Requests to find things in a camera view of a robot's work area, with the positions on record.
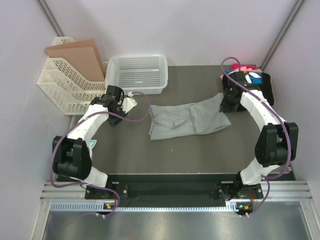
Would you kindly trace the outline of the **grey t shirt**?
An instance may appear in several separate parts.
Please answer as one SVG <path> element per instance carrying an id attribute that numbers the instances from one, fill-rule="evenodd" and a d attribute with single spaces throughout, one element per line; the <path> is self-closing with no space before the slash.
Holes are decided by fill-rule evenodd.
<path id="1" fill-rule="evenodd" d="M 165 140 L 193 135 L 207 135 L 231 125 L 220 112 L 223 94 L 177 106 L 151 106 L 150 140 Z"/>

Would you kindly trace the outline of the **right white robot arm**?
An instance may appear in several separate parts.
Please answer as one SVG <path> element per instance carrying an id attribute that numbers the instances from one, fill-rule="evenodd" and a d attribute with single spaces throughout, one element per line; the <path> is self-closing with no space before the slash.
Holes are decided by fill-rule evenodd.
<path id="1" fill-rule="evenodd" d="M 232 183 L 217 185 L 222 199 L 249 198 L 258 192 L 261 181 L 273 170 L 287 166 L 296 157 L 298 125 L 287 122 L 274 110 L 275 103 L 271 77 L 267 73 L 228 70 L 223 75 L 224 96 L 220 111 L 233 113 L 248 111 L 260 134 L 254 148 L 254 159 L 238 172 Z"/>

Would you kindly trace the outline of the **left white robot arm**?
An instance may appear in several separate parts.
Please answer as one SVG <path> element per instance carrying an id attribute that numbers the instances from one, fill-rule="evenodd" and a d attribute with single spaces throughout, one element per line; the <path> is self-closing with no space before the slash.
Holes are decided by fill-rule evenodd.
<path id="1" fill-rule="evenodd" d="M 109 176 L 93 167 L 92 137 L 104 122 L 112 127 L 124 120 L 137 105 L 133 93 L 125 96 L 117 86 L 107 87 L 106 93 L 95 97 L 87 107 L 83 117 L 63 136 L 56 136 L 52 142 L 51 172 L 58 176 L 74 180 L 75 184 L 84 184 L 95 188 L 102 198 L 112 194 L 116 200 L 119 195 Z"/>

